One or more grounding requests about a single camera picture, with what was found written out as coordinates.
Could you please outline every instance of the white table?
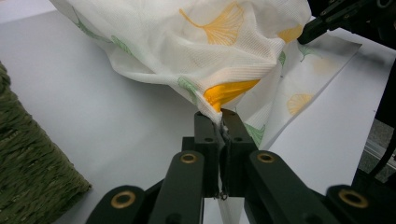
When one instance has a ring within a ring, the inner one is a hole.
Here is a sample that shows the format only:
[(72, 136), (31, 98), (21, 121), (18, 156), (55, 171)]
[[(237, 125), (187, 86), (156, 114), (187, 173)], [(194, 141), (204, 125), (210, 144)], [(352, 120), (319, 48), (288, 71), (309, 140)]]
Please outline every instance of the white table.
[[(31, 0), (26, 11), (21, 3), (0, 1), (0, 60), (26, 110), (92, 183), (56, 222), (84, 223), (111, 189), (147, 189), (164, 178), (182, 137), (193, 136), (197, 109), (169, 87), (116, 74), (105, 53), (48, 1)], [(351, 183), (396, 56), (345, 31), (332, 35), (363, 45), (270, 148), (322, 194)], [(205, 223), (220, 223), (213, 200)]]

